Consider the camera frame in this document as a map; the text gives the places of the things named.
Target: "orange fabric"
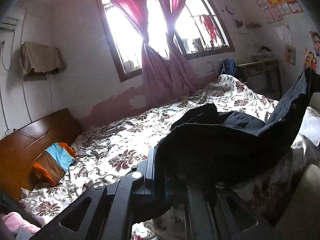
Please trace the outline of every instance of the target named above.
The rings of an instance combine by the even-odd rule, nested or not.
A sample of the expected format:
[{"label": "orange fabric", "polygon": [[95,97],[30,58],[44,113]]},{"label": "orange fabric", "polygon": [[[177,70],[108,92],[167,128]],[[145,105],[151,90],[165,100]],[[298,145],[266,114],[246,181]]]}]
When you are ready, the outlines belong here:
[{"label": "orange fabric", "polygon": [[37,162],[34,162],[33,165],[33,170],[35,173],[41,174],[43,178],[45,178],[48,183],[51,184],[51,186],[56,186],[56,183],[53,181],[49,173]]},{"label": "orange fabric", "polygon": [[64,148],[71,157],[76,158],[75,151],[67,143],[58,143],[61,148]]}]

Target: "light blue fabric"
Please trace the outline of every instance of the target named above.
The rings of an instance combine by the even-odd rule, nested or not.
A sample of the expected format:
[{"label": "light blue fabric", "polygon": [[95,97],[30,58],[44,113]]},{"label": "light blue fabric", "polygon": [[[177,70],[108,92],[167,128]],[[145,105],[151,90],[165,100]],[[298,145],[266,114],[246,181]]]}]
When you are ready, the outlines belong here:
[{"label": "light blue fabric", "polygon": [[69,169],[71,163],[75,161],[73,157],[59,144],[53,143],[47,149],[45,149],[52,158],[54,158],[57,164],[65,171]]}]

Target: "wall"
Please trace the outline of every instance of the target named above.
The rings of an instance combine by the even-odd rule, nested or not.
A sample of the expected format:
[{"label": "wall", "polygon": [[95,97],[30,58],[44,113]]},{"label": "wall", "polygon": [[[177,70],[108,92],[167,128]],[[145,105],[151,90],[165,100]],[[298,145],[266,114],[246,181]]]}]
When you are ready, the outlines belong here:
[{"label": "wall", "polygon": [[[310,31],[317,31],[317,28],[307,13],[308,10],[298,0],[304,10],[303,13],[285,15],[284,20],[268,24],[255,0],[238,1],[245,9],[248,20],[262,23],[262,28],[257,29],[257,38],[263,41],[263,45],[269,47],[278,58],[282,87],[284,92],[287,91],[303,70],[305,47],[314,52]],[[296,66],[290,65],[284,60],[286,42],[297,48]],[[313,96],[311,105],[320,107],[318,93]]]},{"label": "wall", "polygon": [[[237,0],[212,1],[223,18],[236,52],[190,60],[202,86],[217,77],[220,58],[247,62],[259,47],[255,30],[235,26],[234,17],[245,18]],[[234,16],[226,12],[227,5],[235,8]],[[119,80],[96,0],[61,0],[53,8],[53,19],[54,44],[61,49],[68,64],[64,73],[52,78],[55,90],[60,89],[60,96],[53,98],[57,109],[68,107],[86,129],[147,109],[142,76],[122,83]]]},{"label": "wall", "polygon": [[[23,95],[22,73],[19,66],[19,48],[25,41],[52,45],[51,16],[48,8],[35,1],[19,0],[8,12],[19,19],[13,44],[13,58],[10,62],[11,32],[0,31],[0,41],[5,40],[3,61],[9,71],[0,67],[0,83],[4,112],[9,128],[21,128],[30,123]],[[30,117],[35,121],[51,113],[50,89],[48,81],[24,82],[25,96]],[[3,115],[0,114],[0,137],[7,130]]]}]

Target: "window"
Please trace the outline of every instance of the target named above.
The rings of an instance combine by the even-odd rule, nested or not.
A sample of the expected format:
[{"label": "window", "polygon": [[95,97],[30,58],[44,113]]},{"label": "window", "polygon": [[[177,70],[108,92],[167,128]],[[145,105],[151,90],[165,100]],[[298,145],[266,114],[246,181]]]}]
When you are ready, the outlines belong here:
[{"label": "window", "polygon": [[[110,51],[121,82],[142,73],[142,37],[110,0],[97,0]],[[149,45],[168,58],[166,23],[157,0],[147,0]],[[205,24],[213,26],[211,35]],[[230,36],[210,0],[186,0],[174,43],[186,59],[234,51]]]}]

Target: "bed sheet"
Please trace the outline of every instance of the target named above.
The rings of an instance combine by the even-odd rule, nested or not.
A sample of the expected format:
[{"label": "bed sheet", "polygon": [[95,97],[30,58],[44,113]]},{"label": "bed sheet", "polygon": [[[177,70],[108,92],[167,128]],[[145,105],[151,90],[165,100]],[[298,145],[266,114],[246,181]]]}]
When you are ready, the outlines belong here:
[{"label": "bed sheet", "polygon": [[[239,111],[267,121],[278,102],[254,93],[232,76],[221,75],[216,82],[192,96],[84,132],[72,145],[77,158],[59,185],[41,185],[33,191],[23,190],[20,203],[42,225],[47,224],[83,192],[91,179],[106,184],[120,180],[133,165],[148,158],[149,147],[155,146],[169,133],[171,124],[191,108],[205,103],[214,103],[219,112]],[[309,107],[306,115],[314,115],[313,109]],[[299,133],[291,151],[285,153],[273,169],[234,186],[233,190],[250,207],[262,215],[268,215],[290,189],[292,176],[308,163],[318,165],[319,161],[319,148]],[[158,239],[159,236],[162,239],[164,235],[170,236],[170,239],[184,239],[182,209],[172,208],[163,216],[136,224],[132,229],[132,239]]]}]

